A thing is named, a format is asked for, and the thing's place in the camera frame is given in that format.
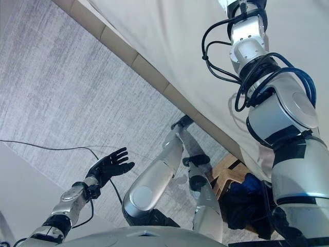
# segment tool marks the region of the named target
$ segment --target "floor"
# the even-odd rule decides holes
[[[93,146],[99,156],[127,147],[136,166],[114,178],[121,195],[161,151],[170,125],[183,116],[51,0],[21,1],[13,10],[0,40],[0,108],[0,139],[57,148]],[[195,124],[189,131],[212,166],[227,154]],[[9,147],[62,188],[81,180],[95,161],[84,150]],[[195,205],[181,165],[157,208],[191,228]],[[110,185],[95,202],[95,213],[117,227],[127,225]],[[224,227],[223,243],[253,239],[255,234]]]

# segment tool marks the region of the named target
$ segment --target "robot forearm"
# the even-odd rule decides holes
[[[98,160],[89,170],[83,182],[76,182],[64,192],[49,218],[19,246],[54,246],[64,241],[68,232],[76,225],[82,208],[92,199],[97,199],[102,188],[112,176],[121,175],[134,167],[128,160],[126,148]]]

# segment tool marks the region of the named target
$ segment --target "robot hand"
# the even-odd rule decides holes
[[[96,164],[91,167],[87,177],[94,177],[97,179],[99,186],[102,188],[112,176],[122,175],[130,171],[135,163],[123,163],[129,158],[127,157],[127,148],[121,148],[110,155],[98,160]]]

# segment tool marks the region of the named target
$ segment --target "black cable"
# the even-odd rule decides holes
[[[88,148],[88,147],[75,147],[75,148],[48,148],[45,146],[40,146],[40,145],[36,145],[36,144],[31,144],[31,143],[26,143],[26,142],[19,142],[17,140],[0,140],[0,142],[4,142],[4,143],[20,143],[20,144],[25,144],[25,145],[29,145],[29,146],[33,146],[33,147],[37,147],[37,148],[42,148],[42,149],[47,149],[47,150],[52,150],[52,151],[65,151],[65,150],[74,150],[74,149],[86,149],[89,150],[96,159],[98,159],[97,155],[95,155],[95,153],[93,152],[92,149]]]
[[[119,191],[118,191],[117,187],[114,185],[114,183],[112,182],[111,179],[109,179],[109,181],[110,181],[111,184],[113,185],[113,188],[114,188],[114,190],[115,190],[115,193],[117,194],[117,197],[118,197],[118,199],[119,199],[119,202],[120,202],[120,204],[122,205],[122,200],[121,200],[121,197],[120,197],[120,194],[119,194]]]
[[[286,68],[280,68],[277,71],[273,72],[270,74],[257,88],[256,90],[252,93],[250,99],[247,98],[246,94],[248,90],[252,87],[254,84],[255,80],[258,80],[260,78],[253,78],[253,81],[250,82],[251,76],[254,74],[256,69],[262,64],[262,62],[267,59],[268,57],[277,57],[279,58],[282,62],[284,62],[288,67]],[[276,52],[270,52],[266,55],[264,55],[261,59],[257,61],[257,63],[252,67],[252,69],[249,71],[247,74],[246,78],[242,82],[237,95],[235,99],[235,110],[237,112],[242,111],[245,107],[249,107],[254,104],[256,97],[258,96],[259,92],[271,81],[273,80],[276,76],[282,73],[295,73],[298,78],[301,80],[304,88],[306,95],[310,102],[312,103],[313,107],[315,108],[316,105],[316,89],[314,86],[314,82],[312,78],[303,70],[295,68],[287,59],[285,59],[282,55],[276,53]],[[240,96],[245,95],[244,103],[241,108],[239,108],[239,101],[240,101]]]
[[[87,219],[86,221],[82,222],[81,224],[73,226],[72,229],[80,227],[80,226],[88,223],[90,220],[92,220],[92,218],[94,217],[94,204],[93,204],[93,200],[91,198],[90,198],[90,205],[92,207],[92,216],[89,219]]]
[[[259,59],[256,64],[252,67],[252,69],[249,71],[247,77],[244,79],[244,81],[242,82],[240,80],[240,78],[232,73],[229,73],[215,65],[213,65],[210,61],[209,61],[209,57],[208,57],[208,48],[210,45],[212,44],[225,44],[225,45],[231,45],[230,43],[228,42],[224,42],[224,41],[213,41],[213,42],[210,42],[206,47],[205,47],[205,41],[206,41],[206,37],[207,35],[210,33],[210,31],[212,31],[215,27],[218,27],[220,25],[223,25],[223,24],[232,24],[232,23],[236,23],[238,21],[241,21],[243,20],[244,18],[247,17],[247,13],[243,13],[241,15],[238,15],[236,17],[233,17],[231,19],[226,19],[226,20],[223,20],[223,21],[220,21],[220,22],[217,22],[215,24],[213,24],[212,26],[210,26],[203,38],[202,38],[202,43],[201,43],[201,48],[202,48],[202,59],[206,61],[206,65],[207,65],[207,68],[208,70],[217,78],[221,79],[221,80],[225,80],[225,81],[229,81],[229,82],[233,82],[233,83],[237,83],[237,84],[240,84],[240,88],[237,92],[237,95],[236,95],[236,99],[235,99],[235,110],[237,112],[240,112],[242,111],[245,107],[250,107],[251,105],[254,104],[257,96],[258,96],[258,93],[261,91],[261,89],[263,89],[266,84],[268,84],[272,79],[274,79],[274,77],[276,77],[277,75],[279,74],[282,74],[282,73],[295,73],[298,78],[301,80],[304,88],[305,88],[305,92],[306,92],[306,96],[308,97],[308,99],[310,100],[311,104],[313,105],[313,107],[315,108],[316,106],[316,89],[315,89],[315,85],[314,85],[314,82],[312,80],[312,78],[304,71],[302,71],[301,69],[297,69],[295,68],[287,59],[285,59],[282,55],[276,53],[276,52],[270,52],[266,55],[264,55],[261,59]],[[248,99],[247,97],[247,92],[249,91],[249,89],[252,87],[252,85],[254,84],[255,81],[259,80],[260,78],[253,78],[253,81],[249,81],[251,76],[253,76],[253,74],[255,73],[255,71],[259,68],[259,66],[262,64],[262,62],[264,62],[264,60],[268,57],[277,57],[279,58],[282,62],[284,62],[288,68],[280,68],[278,69],[277,71],[273,72],[272,74],[270,74],[269,77],[267,77],[262,83],[260,86],[257,87],[257,89],[252,93],[250,99]],[[218,71],[220,73],[223,73],[225,75],[228,75],[232,78],[234,78],[235,80],[232,80],[232,79],[228,79],[228,78],[225,78],[225,77],[222,77],[222,76],[219,76],[217,73],[215,73],[215,71]],[[241,95],[245,95],[245,98],[244,98],[244,102],[243,102],[243,105],[241,106],[241,108],[239,108],[239,103],[240,103],[240,97]]]
[[[209,69],[209,71],[217,78],[219,79],[222,79],[222,80],[225,80],[225,81],[229,81],[229,82],[233,82],[233,83],[237,83],[237,84],[241,84],[241,81],[240,81],[240,78],[226,70],[223,70],[215,65],[213,65],[210,61],[209,61],[209,58],[208,58],[208,49],[209,49],[209,46],[213,45],[213,44],[225,44],[225,45],[231,45],[231,43],[228,43],[228,42],[224,42],[224,41],[212,41],[210,42],[207,47],[206,47],[206,56],[207,56],[207,59],[206,59],[206,65]],[[211,68],[215,69],[216,71],[219,71],[225,75],[228,75],[232,78],[234,78],[235,80],[231,80],[231,79],[227,79],[225,77],[221,77],[219,75],[217,75]]]
[[[207,29],[207,31],[205,32],[203,38],[202,38],[202,43],[201,43],[201,47],[202,47],[202,53],[203,53],[203,56],[202,56],[202,59],[204,59],[206,61],[206,65],[207,65],[207,68],[208,70],[217,78],[221,79],[221,80],[224,80],[224,81],[228,81],[228,82],[233,82],[233,83],[237,83],[237,84],[241,84],[241,81],[239,79],[238,76],[228,72],[228,71],[225,71],[215,65],[213,65],[210,61],[209,61],[209,57],[208,57],[208,48],[210,45],[212,44],[224,44],[224,45],[231,45],[231,43],[228,43],[228,42],[224,42],[224,41],[213,41],[213,42],[210,42],[207,47],[205,48],[205,41],[206,41],[206,37],[207,35],[210,33],[210,31],[212,29],[214,29],[215,27],[218,27],[220,25],[223,25],[223,24],[226,24],[226,23],[230,23],[230,22],[234,22],[234,21],[238,21],[242,18],[242,16],[236,16],[234,18],[231,18],[231,19],[227,19],[227,20],[223,20],[221,22],[218,22],[218,23],[215,23],[213,24],[211,27],[209,27]],[[228,75],[232,78],[234,78],[235,80],[232,80],[232,79],[228,79],[228,78],[225,78],[225,77],[222,77],[222,76],[219,76],[218,74],[216,74],[212,68],[218,72],[221,72],[225,75]]]
[[[27,238],[22,238],[22,239],[20,239],[19,241],[17,241],[17,242],[14,244],[13,247],[17,247],[19,243],[25,241],[26,239],[27,239]]]

